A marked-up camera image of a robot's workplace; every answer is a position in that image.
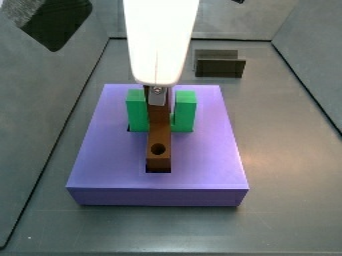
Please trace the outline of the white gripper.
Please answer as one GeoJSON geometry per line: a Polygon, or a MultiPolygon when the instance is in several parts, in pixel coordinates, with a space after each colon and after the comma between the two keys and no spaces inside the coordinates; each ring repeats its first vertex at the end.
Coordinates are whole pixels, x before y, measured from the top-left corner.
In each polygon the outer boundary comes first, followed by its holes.
{"type": "Polygon", "coordinates": [[[199,0],[123,0],[132,75],[163,106],[183,71],[199,0]]]}

